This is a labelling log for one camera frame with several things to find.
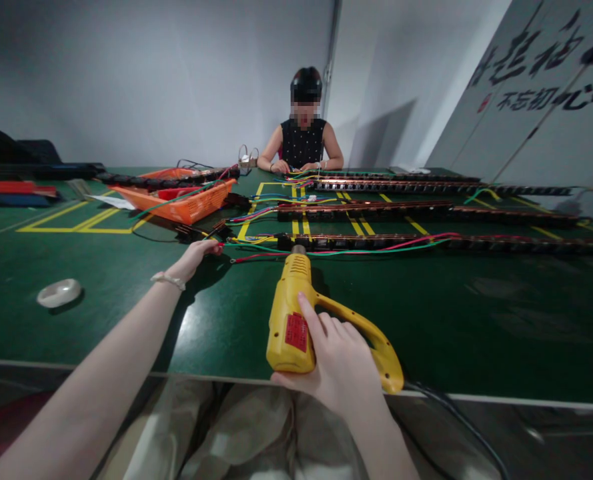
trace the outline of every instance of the yellow heat gun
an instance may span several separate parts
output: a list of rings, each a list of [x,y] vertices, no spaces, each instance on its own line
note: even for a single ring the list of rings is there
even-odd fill
[[[310,259],[301,245],[296,245],[287,256],[283,275],[274,293],[267,342],[267,361],[272,369],[307,373],[316,366],[312,338],[298,305],[299,292],[305,293],[313,306],[321,305],[339,319],[352,323],[370,340],[374,346],[372,357],[381,375],[383,390],[397,393],[403,389],[403,371],[390,341],[365,317],[314,290]]]

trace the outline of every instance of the orange plastic tray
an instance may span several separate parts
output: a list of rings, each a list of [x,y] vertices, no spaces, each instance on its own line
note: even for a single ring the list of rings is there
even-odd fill
[[[187,169],[166,169],[146,173],[145,175],[141,175],[141,177],[176,179],[181,175],[188,175],[190,173],[193,173],[193,171]],[[210,213],[217,211],[223,205],[223,201],[227,197],[227,194],[231,192],[231,188],[235,183],[235,179],[225,180],[223,183],[217,183],[208,190],[168,203],[152,210],[150,213],[166,218],[167,220],[191,225],[207,217]],[[125,200],[140,210],[147,210],[165,203],[164,200],[148,195],[146,189],[118,186],[110,186],[109,188],[120,193]]]

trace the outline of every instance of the white bracelet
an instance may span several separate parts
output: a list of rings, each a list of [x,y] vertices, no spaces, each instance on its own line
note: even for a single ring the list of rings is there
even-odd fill
[[[150,279],[150,281],[170,282],[170,283],[176,285],[180,291],[185,291],[185,282],[184,281],[182,281],[181,279],[175,279],[173,277],[170,277],[169,275],[166,275],[165,272],[157,273]]]

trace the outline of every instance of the heat gun handle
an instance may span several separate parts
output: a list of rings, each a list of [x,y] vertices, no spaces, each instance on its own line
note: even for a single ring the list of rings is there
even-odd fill
[[[383,390],[387,393],[400,392],[403,389],[404,383],[403,370],[396,356],[396,352],[385,334],[363,315],[348,309],[345,305],[341,305],[337,301],[327,298],[320,293],[316,293],[316,305],[321,305],[334,313],[339,319],[350,322],[359,332],[368,338],[374,346],[371,349],[372,357],[381,375]]]

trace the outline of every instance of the hand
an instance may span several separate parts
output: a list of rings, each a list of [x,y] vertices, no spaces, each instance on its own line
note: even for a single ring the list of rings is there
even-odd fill
[[[278,160],[269,166],[269,171],[272,173],[289,173],[289,165],[285,160]]]
[[[271,380],[311,395],[345,421],[382,407],[378,370],[361,334],[351,323],[327,313],[316,315],[303,293],[298,294],[298,303],[312,336],[316,368],[304,374],[275,372]]]
[[[210,239],[205,241],[193,242],[181,258],[178,259],[167,273],[170,277],[180,278],[182,281],[189,281],[196,273],[196,268],[203,261],[203,257],[208,254],[220,255],[223,253],[223,247],[218,245],[218,241]]]
[[[300,171],[306,170],[318,170],[318,165],[316,165],[315,163],[306,163],[300,168]]]

